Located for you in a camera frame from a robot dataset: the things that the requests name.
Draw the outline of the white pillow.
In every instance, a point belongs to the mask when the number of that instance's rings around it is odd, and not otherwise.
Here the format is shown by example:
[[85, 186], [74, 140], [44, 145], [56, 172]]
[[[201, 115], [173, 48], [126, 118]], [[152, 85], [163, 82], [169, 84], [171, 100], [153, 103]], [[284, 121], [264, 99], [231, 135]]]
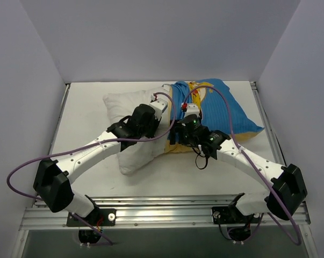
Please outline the white pillow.
[[[169, 97], [171, 97], [170, 86], [168, 85], [149, 90], [104, 95], [103, 101], [111, 123], [109, 132], [112, 132], [118, 138], [132, 139], [132, 131], [129, 129], [129, 117], [140, 104], [149, 105], [150, 96], [157, 92], [161, 92], [158, 95], [159, 98], [168, 102], [168, 108], [163, 113], [161, 120], [159, 120], [154, 137], [163, 134], [169, 127], [169, 122], [172, 120], [172, 116], [170, 115], [172, 104], [169, 100]], [[165, 135], [153, 141], [122, 142], [121, 152], [117, 154], [120, 172], [123, 175], [132, 174], [158, 155], [163, 154], [166, 140], [167, 136]]]

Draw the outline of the blue Pikachu pillowcase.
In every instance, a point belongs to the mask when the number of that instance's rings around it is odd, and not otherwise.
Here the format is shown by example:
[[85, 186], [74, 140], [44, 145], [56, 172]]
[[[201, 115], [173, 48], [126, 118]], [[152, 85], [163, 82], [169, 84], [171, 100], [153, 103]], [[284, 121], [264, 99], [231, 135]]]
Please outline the blue Pikachu pillowcase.
[[176, 105], [176, 120], [184, 118], [181, 106], [186, 101], [198, 106], [202, 125], [207, 126], [209, 130], [220, 130], [231, 135], [227, 111], [229, 108], [237, 142], [250, 140], [264, 130], [247, 117], [229, 87], [220, 79], [178, 81], [170, 85], [170, 95]]

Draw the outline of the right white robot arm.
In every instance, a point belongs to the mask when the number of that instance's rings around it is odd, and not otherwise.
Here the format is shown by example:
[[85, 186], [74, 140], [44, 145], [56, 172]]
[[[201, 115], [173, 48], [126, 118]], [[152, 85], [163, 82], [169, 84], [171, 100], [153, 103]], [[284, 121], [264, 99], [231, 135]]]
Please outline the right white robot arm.
[[269, 161], [235, 143], [220, 130], [209, 130], [191, 114], [179, 120], [170, 133], [170, 143], [191, 147], [205, 159], [213, 158], [230, 164], [265, 187], [262, 193], [241, 193], [228, 209], [231, 220], [240, 222], [254, 213], [271, 213], [289, 220], [307, 196], [299, 167], [287, 167]]

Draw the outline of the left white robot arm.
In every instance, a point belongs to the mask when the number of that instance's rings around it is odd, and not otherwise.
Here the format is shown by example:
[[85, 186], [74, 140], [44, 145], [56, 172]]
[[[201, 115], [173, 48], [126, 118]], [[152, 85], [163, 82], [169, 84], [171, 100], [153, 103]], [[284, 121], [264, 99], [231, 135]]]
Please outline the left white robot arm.
[[140, 104], [130, 116], [112, 124], [90, 143], [90, 148], [40, 161], [33, 188], [53, 213], [67, 210], [78, 215], [85, 225], [98, 220], [98, 211], [90, 197], [72, 190], [71, 185], [88, 169], [105, 158], [151, 139], [167, 108], [162, 101]]

